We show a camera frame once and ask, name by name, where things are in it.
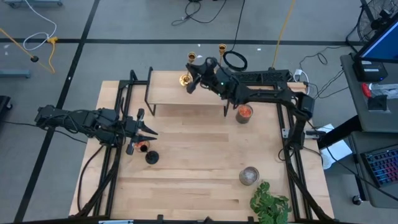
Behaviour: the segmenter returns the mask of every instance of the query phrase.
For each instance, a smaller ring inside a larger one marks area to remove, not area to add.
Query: white cable
[[[29,4],[29,2],[28,2],[27,0],[25,0],[25,2],[26,2],[26,4],[30,7],[30,9],[31,9],[34,13],[36,13],[38,16],[40,16],[41,18],[45,19],[46,21],[49,21],[49,22],[51,22],[52,24],[54,24],[54,31],[52,32],[51,35],[49,35],[49,34],[46,33],[46,32],[38,32],[38,33],[35,33],[35,34],[33,34],[33,35],[28,36],[28,37],[24,40],[24,43],[23,43],[22,45],[24,46],[25,50],[29,50],[29,51],[30,51],[30,50],[35,50],[35,49],[41,47],[44,43],[46,43],[46,41],[54,35],[55,31],[57,30],[57,25],[56,25],[56,23],[54,23],[54,22],[51,21],[50,19],[47,19],[46,17],[44,17],[44,16],[40,15],[38,12],[36,12],[36,11],[33,9],[33,7]],[[32,49],[28,49],[28,48],[25,46],[26,42],[27,42],[30,38],[32,38],[32,37],[34,37],[34,36],[36,36],[36,35],[40,35],[40,34],[46,35],[45,40],[43,40],[43,42],[42,42],[41,44],[39,44],[38,46],[36,46],[36,47],[34,47],[34,48],[32,48]]]
[[[307,79],[307,83],[310,83],[310,79],[308,78],[308,75],[301,69],[296,69],[296,71],[294,72],[294,75],[293,75],[293,80],[295,82],[298,82],[298,80],[296,80],[296,75],[298,75],[298,78],[300,78],[301,74],[304,74],[305,78]],[[306,94],[307,95],[310,94],[310,87],[309,86],[307,87],[307,93]]]

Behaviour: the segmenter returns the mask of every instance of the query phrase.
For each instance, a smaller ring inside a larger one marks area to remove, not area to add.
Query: red object
[[[363,92],[363,94],[364,94],[366,97],[369,98],[369,97],[372,96],[371,91],[370,91],[369,87],[367,86],[367,84],[362,83],[362,84],[361,84],[361,87],[362,87],[362,92]]]

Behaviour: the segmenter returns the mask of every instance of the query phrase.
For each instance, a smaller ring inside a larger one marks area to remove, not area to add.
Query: desk
[[[388,146],[398,144],[398,134],[386,134],[386,133],[363,133],[353,132],[349,137],[351,149],[353,150],[354,157],[356,158],[357,169],[360,176],[370,183],[373,183],[372,178],[367,172],[363,160],[360,156],[361,153],[373,151],[375,149],[381,149]],[[372,186],[361,181],[359,186],[361,198],[363,200],[369,200],[371,205],[379,208],[398,208],[398,202],[378,192]],[[397,185],[388,185],[382,188],[387,193],[390,193],[398,197]]]
[[[103,82],[97,108],[113,108],[118,83]],[[305,91],[301,83],[289,86]],[[132,89],[129,111],[134,117],[139,108],[146,108],[145,90],[145,85]],[[277,158],[282,141],[276,105],[250,105],[254,114],[245,125],[236,122],[235,113],[224,118],[219,106],[158,105],[156,116],[146,113],[146,125],[159,133],[150,149],[157,151],[160,159],[151,166],[145,162],[145,154],[129,156],[122,150],[111,218],[155,220],[163,214],[165,220],[203,220],[207,216],[229,221],[247,221],[253,216],[257,220],[249,206],[256,185],[248,187],[239,181],[240,171],[247,166],[259,170],[260,178],[270,183],[272,194],[290,198],[285,163]],[[317,150],[314,140],[306,140],[305,146]],[[98,148],[97,140],[88,140],[82,165]],[[302,151],[301,157],[308,191],[333,217],[320,157],[308,151]],[[98,186],[103,158],[104,150],[85,172],[82,205]],[[77,212],[76,193],[70,214]],[[107,194],[105,190],[100,214],[104,213]],[[300,216],[305,217],[303,209]],[[294,220],[292,213],[289,220]]]
[[[318,143],[319,148],[330,146],[334,142],[348,137],[353,131],[398,133],[398,100],[387,101],[391,113],[369,112],[368,104],[361,89],[361,83],[356,79],[353,59],[350,55],[343,55],[340,60],[358,115],[330,131]],[[381,81],[380,84],[398,83],[398,64],[385,63],[384,66],[389,76]]]

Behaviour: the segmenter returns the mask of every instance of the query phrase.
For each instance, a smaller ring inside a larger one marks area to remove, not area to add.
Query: wooden table
[[[305,89],[301,83],[289,83],[289,87]],[[118,82],[103,82],[97,108],[113,108],[117,89]],[[139,108],[146,109],[146,125],[159,133],[150,150],[157,151],[160,159],[149,165],[144,153],[136,151],[129,156],[122,150],[111,218],[153,220],[163,214],[165,220],[202,220],[207,216],[228,221],[247,221],[253,216],[257,220],[249,206],[257,184],[248,187],[239,181],[240,171],[247,166],[259,170],[272,194],[290,198],[285,163],[277,158],[282,140],[275,104],[250,103],[254,114],[248,124],[238,124],[233,110],[224,118],[220,104],[158,105],[156,116],[152,116],[144,103],[145,89],[145,85],[134,85],[129,111],[135,117]],[[162,96],[171,95],[163,91]],[[306,140],[305,146],[318,150],[314,140]],[[97,140],[88,140],[82,166],[98,148]],[[333,217],[320,156],[308,151],[301,151],[301,156],[309,192]],[[85,172],[82,205],[98,186],[103,157],[104,149]],[[76,192],[70,214],[77,212]],[[100,214],[107,194],[105,190]],[[303,208],[301,194],[298,196]],[[289,220],[294,220],[292,213]]]

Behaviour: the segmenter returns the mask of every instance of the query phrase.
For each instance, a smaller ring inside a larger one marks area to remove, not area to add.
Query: computer monitor
[[[383,62],[398,63],[398,13],[355,55],[360,82],[380,82],[388,76]]]

